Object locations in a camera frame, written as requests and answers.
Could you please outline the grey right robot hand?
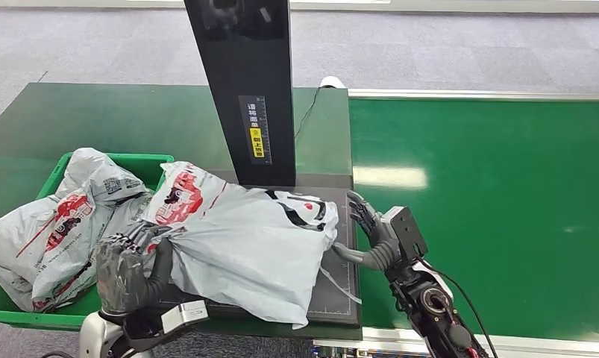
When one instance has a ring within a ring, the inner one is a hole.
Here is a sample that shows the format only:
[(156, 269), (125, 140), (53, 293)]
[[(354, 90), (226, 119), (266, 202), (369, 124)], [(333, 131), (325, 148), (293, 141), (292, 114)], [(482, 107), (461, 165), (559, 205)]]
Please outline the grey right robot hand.
[(360, 194), (349, 190), (346, 194), (349, 215), (369, 239), (368, 251), (353, 250), (340, 242), (332, 245), (334, 252), (343, 260), (375, 271), (385, 271), (401, 258), (399, 243), (382, 222), (383, 214), (376, 211)]

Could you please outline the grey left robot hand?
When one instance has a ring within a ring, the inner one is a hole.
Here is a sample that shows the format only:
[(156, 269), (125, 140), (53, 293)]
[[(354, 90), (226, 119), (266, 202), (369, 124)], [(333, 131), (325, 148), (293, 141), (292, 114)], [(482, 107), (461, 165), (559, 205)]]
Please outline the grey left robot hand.
[(171, 277), (173, 233), (140, 221), (98, 242), (96, 286), (105, 315), (124, 316), (158, 302)]

